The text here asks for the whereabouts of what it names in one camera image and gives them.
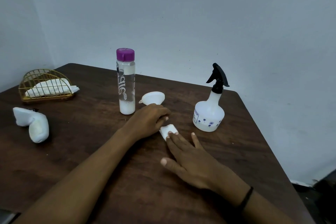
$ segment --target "dark floor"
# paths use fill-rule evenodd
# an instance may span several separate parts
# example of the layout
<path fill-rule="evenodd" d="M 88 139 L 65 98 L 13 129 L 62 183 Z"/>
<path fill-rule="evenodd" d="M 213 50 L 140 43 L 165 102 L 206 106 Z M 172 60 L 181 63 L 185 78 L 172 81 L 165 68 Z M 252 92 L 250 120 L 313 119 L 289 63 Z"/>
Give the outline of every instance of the dark floor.
<path fill-rule="evenodd" d="M 336 224 L 336 170 L 313 188 L 293 186 L 316 224 Z"/>

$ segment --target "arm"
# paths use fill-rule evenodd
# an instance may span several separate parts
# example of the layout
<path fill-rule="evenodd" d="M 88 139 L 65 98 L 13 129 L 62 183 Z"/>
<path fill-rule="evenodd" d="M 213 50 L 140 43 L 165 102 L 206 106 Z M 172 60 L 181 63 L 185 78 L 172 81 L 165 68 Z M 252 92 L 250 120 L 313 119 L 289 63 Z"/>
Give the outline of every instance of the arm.
<path fill-rule="evenodd" d="M 234 207 L 240 205 L 250 186 L 231 169 L 208 154 L 195 133 L 191 134 L 191 138 L 195 146 L 180 134 L 170 132 L 167 144 L 177 162 L 163 158 L 161 164 L 190 185 L 210 189 L 224 197 Z M 293 220 L 256 191 L 253 191 L 242 215 L 248 223 L 294 224 Z"/>
<path fill-rule="evenodd" d="M 170 111 L 151 104 L 138 110 L 103 146 L 24 212 L 15 224 L 86 223 L 112 172 L 139 139 L 159 131 Z"/>

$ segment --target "human hand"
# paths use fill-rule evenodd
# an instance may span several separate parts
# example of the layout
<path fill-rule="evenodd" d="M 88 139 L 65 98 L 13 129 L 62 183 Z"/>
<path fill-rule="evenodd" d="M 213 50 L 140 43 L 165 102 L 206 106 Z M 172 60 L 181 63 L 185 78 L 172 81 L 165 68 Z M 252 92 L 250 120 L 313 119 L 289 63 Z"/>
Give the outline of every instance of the human hand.
<path fill-rule="evenodd" d="M 137 110 L 122 129 L 138 141 L 158 132 L 170 113 L 170 110 L 162 105 L 150 104 Z"/>
<path fill-rule="evenodd" d="M 191 138 L 195 146 L 178 132 L 177 135 L 169 132 L 167 145 L 176 161 L 162 158 L 161 164 L 196 188 L 220 193 L 223 182 L 234 174 L 233 171 L 208 154 L 195 133 L 191 134 Z"/>

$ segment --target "fingernail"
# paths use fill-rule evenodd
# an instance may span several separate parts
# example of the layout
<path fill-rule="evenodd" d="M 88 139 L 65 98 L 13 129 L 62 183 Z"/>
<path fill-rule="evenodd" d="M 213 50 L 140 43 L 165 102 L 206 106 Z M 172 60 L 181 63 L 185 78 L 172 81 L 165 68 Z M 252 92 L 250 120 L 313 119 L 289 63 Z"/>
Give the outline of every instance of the fingernail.
<path fill-rule="evenodd" d="M 165 158 L 161 159 L 161 165 L 165 166 L 167 164 L 167 160 Z"/>

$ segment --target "forearm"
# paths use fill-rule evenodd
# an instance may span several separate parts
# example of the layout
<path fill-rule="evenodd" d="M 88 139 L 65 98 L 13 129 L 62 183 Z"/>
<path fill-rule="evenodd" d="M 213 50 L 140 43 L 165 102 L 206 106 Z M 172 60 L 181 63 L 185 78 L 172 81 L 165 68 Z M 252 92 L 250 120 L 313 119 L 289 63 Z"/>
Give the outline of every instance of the forearm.
<path fill-rule="evenodd" d="M 85 223 L 134 140 L 122 129 L 31 206 L 15 224 Z"/>
<path fill-rule="evenodd" d="M 244 200 L 250 186 L 231 170 L 226 170 L 226 172 L 221 172 L 221 174 L 214 190 L 234 207 L 237 207 Z M 253 191 L 242 215 L 251 224 L 294 224 L 292 219 L 257 191 Z"/>

